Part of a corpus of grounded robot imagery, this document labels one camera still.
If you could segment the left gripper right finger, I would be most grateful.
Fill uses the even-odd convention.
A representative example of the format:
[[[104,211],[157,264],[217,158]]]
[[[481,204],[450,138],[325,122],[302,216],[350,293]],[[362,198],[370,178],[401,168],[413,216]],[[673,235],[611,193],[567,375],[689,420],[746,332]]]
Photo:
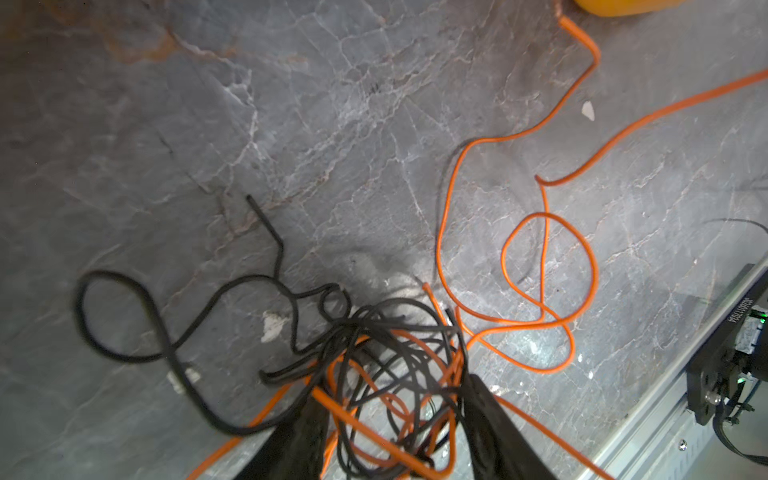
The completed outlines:
[[[461,381],[462,426],[475,479],[555,479],[483,381]]]

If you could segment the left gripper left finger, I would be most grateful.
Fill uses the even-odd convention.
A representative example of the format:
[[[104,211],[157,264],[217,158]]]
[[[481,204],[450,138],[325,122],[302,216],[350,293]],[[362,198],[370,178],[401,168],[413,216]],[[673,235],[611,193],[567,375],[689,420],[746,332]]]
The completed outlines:
[[[329,417],[328,410],[309,396],[274,429],[235,479],[319,479]]]

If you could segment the right yellow plastic bin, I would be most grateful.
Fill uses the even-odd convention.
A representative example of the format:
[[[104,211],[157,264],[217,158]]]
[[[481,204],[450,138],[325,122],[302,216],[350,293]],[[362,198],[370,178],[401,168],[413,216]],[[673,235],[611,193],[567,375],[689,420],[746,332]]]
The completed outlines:
[[[584,11],[604,18],[625,17],[674,8],[685,0],[575,0]]]

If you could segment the aluminium frame rail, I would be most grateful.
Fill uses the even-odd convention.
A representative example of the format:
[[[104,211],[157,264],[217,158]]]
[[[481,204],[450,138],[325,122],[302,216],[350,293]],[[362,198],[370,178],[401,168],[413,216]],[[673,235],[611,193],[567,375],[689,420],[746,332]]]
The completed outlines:
[[[661,377],[628,413],[618,430],[595,459],[615,479],[681,479],[691,469],[705,445],[713,438],[739,458],[753,462],[755,455],[739,450],[728,440],[724,427],[737,423],[750,410],[750,400],[766,384],[743,375],[733,399],[716,407],[705,425],[696,422],[688,408],[686,368],[693,355],[714,333],[717,326],[755,284],[767,286],[767,261],[746,264],[713,299],[687,296],[683,310],[700,320],[701,327]]]

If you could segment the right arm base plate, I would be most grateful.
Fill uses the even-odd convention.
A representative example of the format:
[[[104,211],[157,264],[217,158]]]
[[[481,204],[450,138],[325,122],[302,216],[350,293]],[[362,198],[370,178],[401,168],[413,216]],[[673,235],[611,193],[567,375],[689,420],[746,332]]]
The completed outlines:
[[[733,399],[741,376],[767,380],[767,286],[755,284],[728,312],[686,368],[688,408],[700,425]]]

